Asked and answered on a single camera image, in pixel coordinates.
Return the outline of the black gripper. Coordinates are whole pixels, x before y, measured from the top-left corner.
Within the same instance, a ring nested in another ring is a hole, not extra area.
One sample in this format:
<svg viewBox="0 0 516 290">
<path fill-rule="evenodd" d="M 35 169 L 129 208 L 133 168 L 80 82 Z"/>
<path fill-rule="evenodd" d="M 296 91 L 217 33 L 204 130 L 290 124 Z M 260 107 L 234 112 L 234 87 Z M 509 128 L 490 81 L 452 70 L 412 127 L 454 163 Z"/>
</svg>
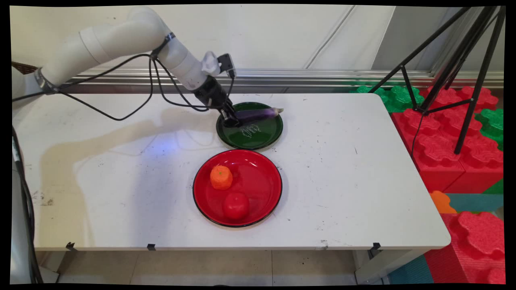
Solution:
<svg viewBox="0 0 516 290">
<path fill-rule="evenodd" d="M 206 81 L 193 91 L 195 97 L 203 104 L 203 106 L 194 106 L 194 108 L 196 110 L 218 110 L 223 126 L 239 127 L 240 120 L 230 100 L 233 84 L 234 79 L 231 79 L 230 88 L 226 91 L 217 79 L 208 76 Z"/>
</svg>

